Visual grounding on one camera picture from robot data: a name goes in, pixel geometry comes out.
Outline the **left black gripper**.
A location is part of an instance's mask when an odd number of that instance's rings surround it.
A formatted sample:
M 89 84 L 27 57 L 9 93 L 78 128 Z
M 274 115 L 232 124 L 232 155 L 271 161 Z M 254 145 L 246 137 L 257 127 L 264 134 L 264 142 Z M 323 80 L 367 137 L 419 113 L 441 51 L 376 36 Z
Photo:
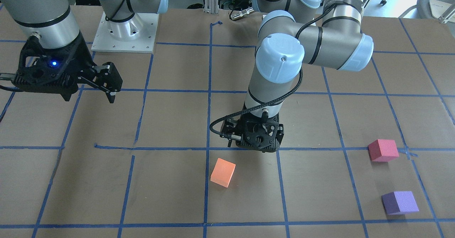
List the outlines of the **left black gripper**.
M 227 134 L 229 147 L 234 140 L 240 148 L 261 152 L 276 152 L 284 136 L 279 114 L 266 120 L 251 113 L 241 115 L 238 120 L 228 118 L 223 121 L 221 133 Z

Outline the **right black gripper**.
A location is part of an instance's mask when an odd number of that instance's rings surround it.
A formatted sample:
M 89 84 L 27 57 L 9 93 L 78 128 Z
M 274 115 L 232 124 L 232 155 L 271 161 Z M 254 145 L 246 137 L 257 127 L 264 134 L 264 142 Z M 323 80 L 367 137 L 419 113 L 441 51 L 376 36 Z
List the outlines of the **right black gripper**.
M 28 37 L 12 80 L 14 86 L 24 92 L 60 94 L 69 101 L 78 83 L 104 91 L 109 103 L 114 103 L 123 79 L 113 62 L 95 65 L 81 32 L 56 49 L 44 48 L 36 35 Z

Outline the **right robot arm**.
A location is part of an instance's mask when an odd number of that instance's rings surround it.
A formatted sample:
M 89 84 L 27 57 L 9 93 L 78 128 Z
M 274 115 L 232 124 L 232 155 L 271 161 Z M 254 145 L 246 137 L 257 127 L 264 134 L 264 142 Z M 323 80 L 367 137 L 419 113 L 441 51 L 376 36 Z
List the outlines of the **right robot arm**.
M 168 0 L 99 0 L 112 37 L 136 39 L 145 30 L 140 13 L 166 13 Z M 1 0 L 28 37 L 16 73 L 1 73 L 14 92 L 60 94 L 65 101 L 87 84 L 104 91 L 109 103 L 123 80 L 112 62 L 96 65 L 68 0 Z

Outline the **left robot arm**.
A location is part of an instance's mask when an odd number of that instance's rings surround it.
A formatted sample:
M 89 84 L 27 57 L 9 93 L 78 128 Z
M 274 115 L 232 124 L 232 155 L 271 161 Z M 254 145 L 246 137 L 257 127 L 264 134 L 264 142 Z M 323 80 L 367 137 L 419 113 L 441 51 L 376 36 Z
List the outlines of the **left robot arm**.
M 240 148 L 276 152 L 283 139 L 279 111 L 303 79 L 303 64 L 361 71 L 374 50 L 361 33 L 363 0 L 252 0 L 265 12 L 243 109 L 210 124 Z

